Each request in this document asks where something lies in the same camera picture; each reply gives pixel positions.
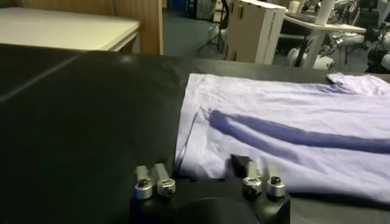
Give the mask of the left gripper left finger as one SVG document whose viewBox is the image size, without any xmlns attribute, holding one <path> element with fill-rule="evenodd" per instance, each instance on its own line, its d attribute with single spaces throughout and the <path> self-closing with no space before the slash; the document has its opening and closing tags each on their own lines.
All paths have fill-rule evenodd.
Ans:
<svg viewBox="0 0 390 224">
<path fill-rule="evenodd" d="M 154 190 L 162 197 L 172 197 L 176 192 L 176 181 L 172 179 L 162 163 L 155 164 L 152 172 L 146 166 L 135 169 L 135 198 L 146 200 L 153 196 Z"/>
</svg>

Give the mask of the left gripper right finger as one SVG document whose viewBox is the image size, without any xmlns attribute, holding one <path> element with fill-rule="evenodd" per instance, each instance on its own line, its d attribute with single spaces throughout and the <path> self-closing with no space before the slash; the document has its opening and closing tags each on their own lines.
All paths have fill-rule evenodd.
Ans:
<svg viewBox="0 0 390 224">
<path fill-rule="evenodd" d="M 286 195 L 286 185 L 282 178 L 272 173 L 271 167 L 261 171 L 258 164 L 248 156 L 230 155 L 233 172 L 243 180 L 243 191 L 249 197 L 257 197 L 266 189 L 270 198 L 283 198 Z"/>
</svg>

